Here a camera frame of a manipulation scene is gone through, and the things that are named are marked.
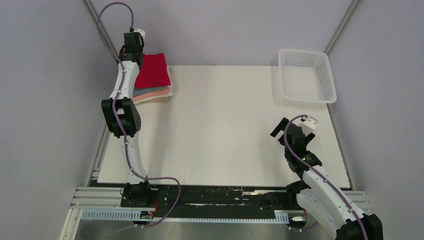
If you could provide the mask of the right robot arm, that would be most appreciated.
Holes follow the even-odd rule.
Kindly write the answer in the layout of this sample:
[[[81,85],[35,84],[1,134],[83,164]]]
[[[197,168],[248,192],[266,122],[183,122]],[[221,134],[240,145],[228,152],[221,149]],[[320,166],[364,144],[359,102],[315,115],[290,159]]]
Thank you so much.
[[[334,240],[382,240],[383,224],[375,214],[367,214],[336,186],[321,160],[308,144],[314,139],[318,121],[307,114],[282,118],[270,133],[282,136],[284,157],[299,180],[287,185],[286,204],[312,215]]]

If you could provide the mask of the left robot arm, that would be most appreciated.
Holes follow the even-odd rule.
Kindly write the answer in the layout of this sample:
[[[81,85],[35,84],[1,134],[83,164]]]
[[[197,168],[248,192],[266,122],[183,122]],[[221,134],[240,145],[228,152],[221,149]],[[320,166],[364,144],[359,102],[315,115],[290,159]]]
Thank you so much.
[[[124,33],[116,83],[110,97],[101,102],[107,128],[118,140],[124,157],[126,183],[121,192],[121,206],[127,208],[148,207],[153,201],[139,147],[142,119],[132,100],[144,59],[144,38],[145,32],[139,28]]]

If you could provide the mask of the red t shirt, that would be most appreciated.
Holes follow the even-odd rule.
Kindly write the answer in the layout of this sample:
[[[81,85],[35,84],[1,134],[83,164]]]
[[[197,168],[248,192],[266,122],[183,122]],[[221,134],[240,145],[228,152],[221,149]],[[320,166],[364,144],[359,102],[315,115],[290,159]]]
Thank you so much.
[[[143,54],[143,63],[135,80],[136,89],[166,87],[171,85],[164,53]]]

